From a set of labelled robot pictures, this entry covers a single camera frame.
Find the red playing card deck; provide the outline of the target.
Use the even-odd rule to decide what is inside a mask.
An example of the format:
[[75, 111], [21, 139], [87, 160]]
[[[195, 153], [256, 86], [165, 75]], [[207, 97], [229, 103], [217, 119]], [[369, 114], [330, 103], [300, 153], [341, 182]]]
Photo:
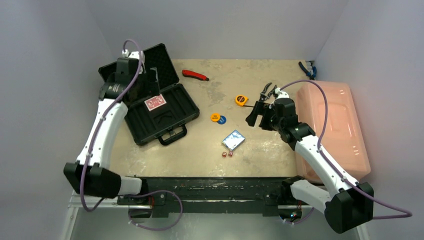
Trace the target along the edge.
[[144, 101], [144, 104], [147, 107], [147, 110], [151, 112], [159, 107], [166, 105], [167, 101], [165, 100], [162, 94], [159, 94], [159, 95], [146, 99]]

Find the blue playing card deck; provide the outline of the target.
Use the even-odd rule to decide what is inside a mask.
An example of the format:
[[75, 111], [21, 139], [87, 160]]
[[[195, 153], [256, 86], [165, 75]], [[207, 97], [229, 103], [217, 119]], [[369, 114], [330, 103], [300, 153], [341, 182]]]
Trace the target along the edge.
[[233, 152], [245, 140], [246, 138], [238, 130], [234, 130], [222, 140], [222, 143], [228, 150]]

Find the blue small blind button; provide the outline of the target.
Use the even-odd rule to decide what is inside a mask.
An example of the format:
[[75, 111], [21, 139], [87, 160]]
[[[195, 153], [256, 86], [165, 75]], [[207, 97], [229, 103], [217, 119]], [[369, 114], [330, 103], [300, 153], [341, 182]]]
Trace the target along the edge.
[[224, 125], [227, 122], [227, 118], [224, 115], [221, 115], [219, 120], [217, 121], [218, 124]]

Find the orange big blind button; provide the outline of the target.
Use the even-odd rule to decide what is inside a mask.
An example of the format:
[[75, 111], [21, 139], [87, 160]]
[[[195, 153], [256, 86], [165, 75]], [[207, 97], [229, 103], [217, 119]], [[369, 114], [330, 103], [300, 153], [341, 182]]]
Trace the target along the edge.
[[212, 122], [218, 122], [221, 119], [221, 115], [219, 113], [213, 113], [210, 115], [210, 120]]

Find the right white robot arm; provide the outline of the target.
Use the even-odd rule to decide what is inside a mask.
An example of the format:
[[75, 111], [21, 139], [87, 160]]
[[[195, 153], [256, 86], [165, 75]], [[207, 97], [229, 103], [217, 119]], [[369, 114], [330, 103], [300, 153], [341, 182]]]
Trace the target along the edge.
[[319, 188], [297, 176], [282, 184], [280, 196], [288, 204], [300, 200], [321, 212], [331, 229], [344, 233], [373, 219], [374, 203], [367, 195], [374, 190], [368, 183], [358, 181], [347, 173], [320, 144], [312, 128], [298, 120], [295, 103], [279, 98], [273, 103], [256, 101], [246, 122], [253, 127], [261, 116], [259, 127], [277, 131], [292, 150], [312, 167], [325, 186]]

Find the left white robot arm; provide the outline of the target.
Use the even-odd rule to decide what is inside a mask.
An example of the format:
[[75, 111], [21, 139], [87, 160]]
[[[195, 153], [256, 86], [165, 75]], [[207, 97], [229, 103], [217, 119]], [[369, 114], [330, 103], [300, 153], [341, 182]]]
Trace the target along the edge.
[[92, 129], [76, 161], [66, 163], [63, 169], [73, 190], [81, 196], [110, 199], [129, 195], [138, 205], [149, 199], [140, 178], [109, 170], [112, 147], [128, 112], [126, 102], [137, 97], [138, 86], [147, 78], [144, 63], [143, 51], [124, 50], [122, 57], [98, 70], [104, 84]]

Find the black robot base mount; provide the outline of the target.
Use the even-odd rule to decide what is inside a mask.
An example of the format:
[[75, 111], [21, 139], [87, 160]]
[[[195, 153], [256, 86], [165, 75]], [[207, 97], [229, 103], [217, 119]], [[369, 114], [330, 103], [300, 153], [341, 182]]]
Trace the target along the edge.
[[119, 206], [150, 210], [154, 218], [170, 213], [261, 214], [299, 219], [308, 205], [289, 193], [289, 177], [145, 177], [142, 194], [120, 196]]

